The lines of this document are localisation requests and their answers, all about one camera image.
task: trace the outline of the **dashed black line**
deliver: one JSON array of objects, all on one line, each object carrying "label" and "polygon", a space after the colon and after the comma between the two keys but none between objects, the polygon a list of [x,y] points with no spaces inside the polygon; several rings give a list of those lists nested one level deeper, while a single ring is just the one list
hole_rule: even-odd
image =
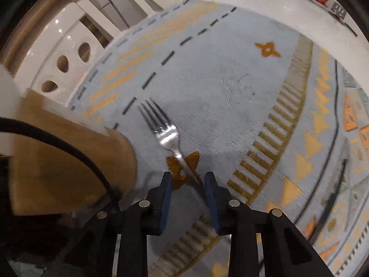
[{"label": "dashed black line", "polygon": [[146,80],[146,82],[143,84],[142,89],[144,90],[145,88],[147,88],[147,86],[149,85],[151,79],[153,79],[155,77],[156,73],[153,72],[150,77]]},{"label": "dashed black line", "polygon": [[206,31],[208,31],[208,29],[204,28],[200,32],[198,32],[197,35],[201,35],[201,34],[205,33]]},{"label": "dashed black line", "polygon": [[167,64],[167,62],[173,57],[174,53],[174,51],[171,51],[171,53],[162,61],[162,66]]},{"label": "dashed black line", "polygon": [[121,45],[123,45],[125,42],[127,41],[127,39],[125,38],[124,40],[122,40],[119,44],[116,45],[116,47],[120,47]]},{"label": "dashed black line", "polygon": [[188,38],[186,38],[184,41],[180,42],[179,45],[183,46],[185,43],[189,42],[191,39],[193,39],[192,36],[189,36]]},{"label": "dashed black line", "polygon": [[80,93],[79,93],[79,95],[78,95],[78,97],[77,97],[77,100],[79,100],[79,99],[81,99],[82,98],[82,95],[83,95],[83,93],[84,93],[84,91],[86,90],[86,86],[84,86],[83,88],[82,88],[82,90],[80,91]]},{"label": "dashed black line", "polygon": [[98,69],[96,69],[93,73],[92,73],[92,75],[91,75],[91,77],[89,78],[89,82],[91,82],[92,81],[92,79],[94,79],[95,78],[95,76],[96,76],[96,74],[98,73]]},{"label": "dashed black line", "polygon": [[108,59],[110,58],[110,56],[111,55],[113,55],[113,53],[112,52],[110,52],[103,60],[102,60],[102,64],[105,64],[107,61],[108,61]]},{"label": "dashed black line", "polygon": [[219,22],[219,20],[218,19],[216,19],[215,21],[213,21],[211,24],[210,24],[210,27],[213,27],[216,23],[218,23]]},{"label": "dashed black line", "polygon": [[134,97],[129,103],[128,103],[128,105],[126,106],[126,108],[123,110],[123,112],[122,112],[122,115],[125,115],[127,112],[128,112],[128,110],[130,109],[130,107],[133,105],[133,103],[135,102],[137,100],[137,98],[136,97]]},{"label": "dashed black line", "polygon": [[153,19],[152,21],[148,22],[147,25],[150,26],[156,22],[156,19]]},{"label": "dashed black line", "polygon": [[132,33],[132,35],[135,35],[136,33],[140,32],[140,31],[142,31],[142,27],[140,27],[140,28],[138,28],[137,30],[135,30],[135,31]]}]

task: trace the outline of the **orange triangle pattern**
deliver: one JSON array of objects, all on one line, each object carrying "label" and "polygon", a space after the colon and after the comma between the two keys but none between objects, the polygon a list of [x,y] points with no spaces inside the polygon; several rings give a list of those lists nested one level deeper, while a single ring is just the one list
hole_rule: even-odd
[{"label": "orange triangle pattern", "polygon": [[314,110],[312,111],[312,115],[314,117],[314,133],[315,135],[321,135],[329,127],[327,121],[323,114],[316,113]]},{"label": "orange triangle pattern", "polygon": [[342,257],[336,258],[336,260],[334,261],[334,263],[332,265],[331,271],[338,270],[338,268],[342,265],[343,262],[344,262],[344,259]]},{"label": "orange triangle pattern", "polygon": [[315,93],[317,94],[318,99],[322,104],[327,104],[329,102],[329,99],[326,96],[324,96],[321,90],[315,88]]},{"label": "orange triangle pattern", "polygon": [[211,269],[211,277],[223,277],[228,274],[228,268],[220,263],[214,263]]},{"label": "orange triangle pattern", "polygon": [[325,83],[323,78],[317,77],[317,81],[318,81],[319,89],[322,93],[331,89],[331,87],[327,83]]},{"label": "orange triangle pattern", "polygon": [[321,56],[329,56],[330,54],[326,49],[320,48],[320,55]]},{"label": "orange triangle pattern", "polygon": [[280,202],[281,206],[286,206],[300,195],[301,190],[288,178],[285,178],[283,185],[283,195]]},{"label": "orange triangle pattern", "polygon": [[305,238],[309,238],[312,235],[315,229],[316,223],[317,223],[317,217],[313,216],[310,222],[306,225],[305,229],[301,232]]},{"label": "orange triangle pattern", "polygon": [[311,158],[322,150],[322,144],[309,131],[305,130],[306,158]]},{"label": "orange triangle pattern", "polygon": [[351,250],[352,250],[352,243],[346,243],[346,245],[344,246],[343,253],[347,253]]},{"label": "orange triangle pattern", "polygon": [[338,244],[339,241],[331,245],[329,248],[325,249],[323,252],[319,253],[320,258],[324,261],[328,260],[332,253],[337,249]]},{"label": "orange triangle pattern", "polygon": [[300,182],[314,169],[311,162],[299,153],[295,153],[295,181]]},{"label": "orange triangle pattern", "polygon": [[319,108],[319,112],[323,115],[326,115],[329,113],[328,108],[326,108],[318,99],[315,99],[315,104],[318,106]]},{"label": "orange triangle pattern", "polygon": [[274,203],[268,201],[268,204],[266,205],[265,212],[270,212],[273,208],[279,208],[280,209],[280,207],[278,205],[275,205]]}]

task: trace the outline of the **orange star pattern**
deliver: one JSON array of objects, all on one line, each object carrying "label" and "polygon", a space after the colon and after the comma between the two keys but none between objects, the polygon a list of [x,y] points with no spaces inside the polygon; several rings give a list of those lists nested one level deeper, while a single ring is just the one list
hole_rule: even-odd
[{"label": "orange star pattern", "polygon": [[[196,168],[200,160],[200,152],[196,151],[191,153],[185,158],[185,160],[190,169],[195,173],[196,178],[201,180],[201,177],[196,173]],[[173,156],[167,157],[167,166],[169,171],[172,173],[173,190],[180,189],[184,184],[191,186],[189,177],[187,175],[181,175],[182,167]]]},{"label": "orange star pattern", "polygon": [[265,45],[262,43],[255,43],[255,46],[261,49],[261,55],[264,57],[269,57],[273,55],[280,58],[280,54],[274,49],[274,42],[267,42]]}]

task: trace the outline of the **cardboard piece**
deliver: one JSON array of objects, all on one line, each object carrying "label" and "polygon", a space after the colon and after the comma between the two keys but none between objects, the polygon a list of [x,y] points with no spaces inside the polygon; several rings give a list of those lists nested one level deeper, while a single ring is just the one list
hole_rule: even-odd
[{"label": "cardboard piece", "polygon": [[[137,161],[128,139],[113,129],[104,128],[106,134],[102,134],[46,110],[55,108],[53,103],[30,90],[20,103],[17,119],[70,143],[100,168],[112,186],[129,192],[136,181]],[[85,164],[21,135],[14,137],[9,191],[15,215],[68,213],[95,203],[106,192]]]}]

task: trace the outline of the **fork tines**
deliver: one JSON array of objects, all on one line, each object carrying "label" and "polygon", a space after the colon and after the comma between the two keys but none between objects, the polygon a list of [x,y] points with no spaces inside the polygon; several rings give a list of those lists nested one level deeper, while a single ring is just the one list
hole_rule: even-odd
[{"label": "fork tines", "polygon": [[158,132],[159,129],[166,128],[167,125],[170,125],[172,123],[164,110],[162,110],[152,98],[150,98],[151,103],[146,99],[145,101],[149,109],[143,102],[141,102],[142,107],[139,107],[139,110],[151,131]]}]

